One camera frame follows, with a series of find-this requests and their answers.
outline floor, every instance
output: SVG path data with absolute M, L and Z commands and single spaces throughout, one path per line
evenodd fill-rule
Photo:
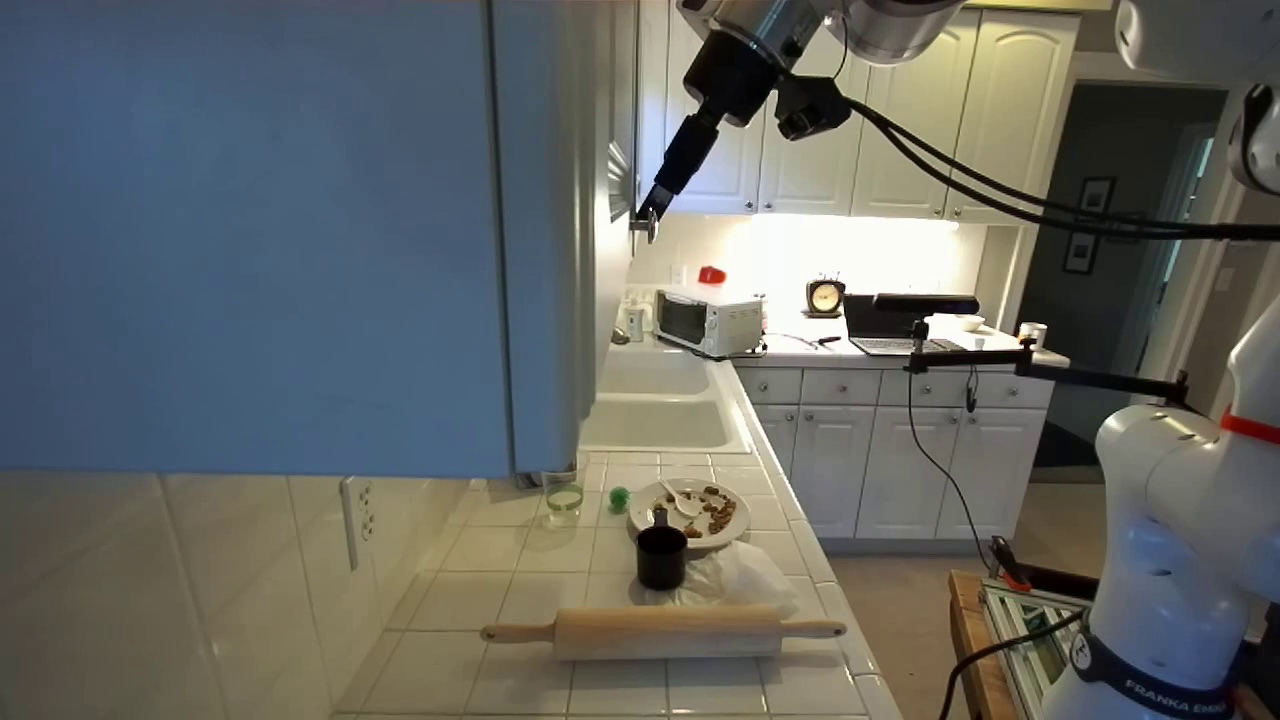
M 1026 566 L 1099 573 L 1103 486 L 1030 486 L 1010 550 Z M 970 557 L 831 557 L 845 595 L 883 670 L 902 720 L 938 716 L 957 665 L 946 573 L 979 573 Z

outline kitchen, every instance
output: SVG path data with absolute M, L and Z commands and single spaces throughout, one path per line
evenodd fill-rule
M 4 4 L 4 108 L 27 111 L 0 122 L 0 716 L 328 716 L 475 495 L 421 479 L 576 458 L 580 375 L 626 272 L 762 276 L 720 249 L 811 198 L 768 200 L 733 158 L 734 193 L 709 188 L 705 214 L 762 214 L 670 218 L 632 261 L 645 241 L 604 222 L 601 147 L 634 135 L 650 173 L 634 123 L 663 108 L 632 108 L 668 54 L 646 54 L 640 4 L 557 8 L 397 4 L 389 24 L 331 0 L 258 4 L 248 24 L 156 0 Z M 645 48 L 640 80 L 626 61 L 583 63 L 597 39 Z M 745 161 L 751 134 L 727 141 Z M 1046 184 L 1046 135 L 1022 168 Z M 919 243 L 797 261 L 768 300 L 798 307 L 808 272 L 845 272 L 867 291 L 977 291 L 1010 330 L 1030 235 L 957 226 L 977 209 L 930 188 L 925 209 L 943 222 Z

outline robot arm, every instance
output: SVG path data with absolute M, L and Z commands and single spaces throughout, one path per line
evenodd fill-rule
M 705 37 L 682 90 L 698 108 L 679 123 L 655 173 L 640 226 L 650 226 L 682 193 L 709 161 L 720 122 L 749 123 L 771 90 L 785 93 L 781 134 L 786 141 L 837 127 L 848 111 L 831 108 L 837 85 L 797 80 L 791 70 L 825 16 L 845 48 L 870 63 L 902 63 L 919 57 L 962 0 L 677 0 L 689 24 Z M 1280 0 L 1120 0 L 1114 44 L 1133 70 L 1170 70 L 1194 78 L 1247 80 L 1247 97 L 1230 158 L 1236 175 L 1280 198 Z

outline black mug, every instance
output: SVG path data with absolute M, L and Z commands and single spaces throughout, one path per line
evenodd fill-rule
M 634 581 L 655 593 L 682 585 L 689 536 L 668 526 L 668 513 L 650 513 L 650 527 L 634 536 Z

